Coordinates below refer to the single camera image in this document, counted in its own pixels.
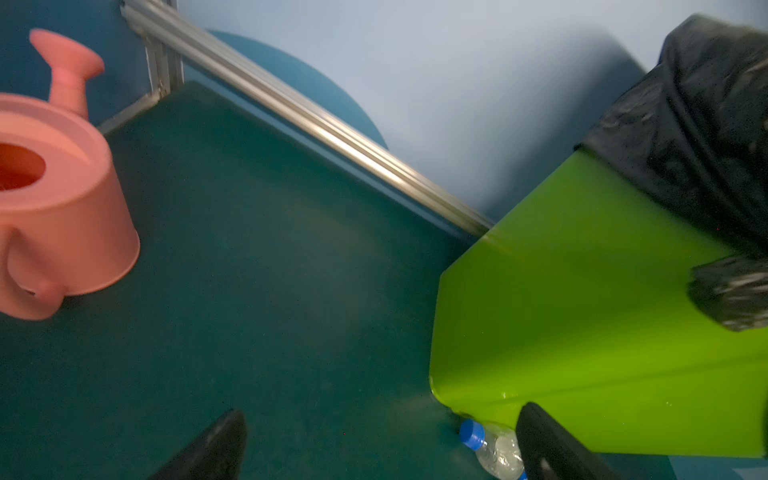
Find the floor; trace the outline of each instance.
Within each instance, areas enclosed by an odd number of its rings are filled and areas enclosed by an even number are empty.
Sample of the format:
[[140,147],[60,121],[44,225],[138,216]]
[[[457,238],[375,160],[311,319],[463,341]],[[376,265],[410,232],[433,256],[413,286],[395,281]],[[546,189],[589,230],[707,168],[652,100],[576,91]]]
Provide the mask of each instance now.
[[141,480],[219,414],[241,478],[487,478],[427,383],[467,244],[196,84],[108,137],[119,283],[0,319],[0,478]]

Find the bottle cap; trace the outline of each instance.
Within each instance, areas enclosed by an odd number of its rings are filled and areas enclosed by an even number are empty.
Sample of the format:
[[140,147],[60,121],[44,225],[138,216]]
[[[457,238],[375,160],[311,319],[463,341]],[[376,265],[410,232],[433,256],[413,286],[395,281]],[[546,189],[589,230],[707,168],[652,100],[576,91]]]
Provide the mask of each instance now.
[[485,443],[485,429],[475,420],[466,419],[458,430],[458,439],[472,450],[479,450]]

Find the green trash bin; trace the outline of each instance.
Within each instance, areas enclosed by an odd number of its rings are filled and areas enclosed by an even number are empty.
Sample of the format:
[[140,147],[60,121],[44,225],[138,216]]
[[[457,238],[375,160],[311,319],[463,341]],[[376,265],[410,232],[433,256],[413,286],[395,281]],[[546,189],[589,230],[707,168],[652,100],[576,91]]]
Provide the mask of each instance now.
[[511,426],[537,402],[597,452],[764,456],[768,329],[686,295],[730,253],[579,151],[443,273],[432,391]]

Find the wall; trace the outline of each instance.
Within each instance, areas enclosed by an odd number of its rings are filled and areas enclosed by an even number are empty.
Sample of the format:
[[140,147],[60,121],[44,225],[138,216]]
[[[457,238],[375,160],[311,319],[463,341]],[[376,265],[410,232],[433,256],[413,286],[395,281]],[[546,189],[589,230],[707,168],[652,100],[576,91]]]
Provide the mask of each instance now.
[[48,98],[51,71],[30,45],[29,30],[73,38],[104,59],[106,72],[88,82],[88,111],[99,124],[150,90],[141,40],[120,15],[118,0],[0,2],[0,91]]
[[768,28],[764,0],[183,0],[347,91],[393,153],[498,219],[655,63],[693,12]]

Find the bottle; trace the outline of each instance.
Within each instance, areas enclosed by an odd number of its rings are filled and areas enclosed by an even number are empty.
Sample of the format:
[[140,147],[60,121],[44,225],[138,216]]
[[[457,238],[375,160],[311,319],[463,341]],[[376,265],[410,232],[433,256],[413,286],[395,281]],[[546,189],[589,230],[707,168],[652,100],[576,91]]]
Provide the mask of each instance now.
[[525,480],[523,459],[515,432],[500,425],[466,419],[458,439],[475,451],[480,465],[499,480]]

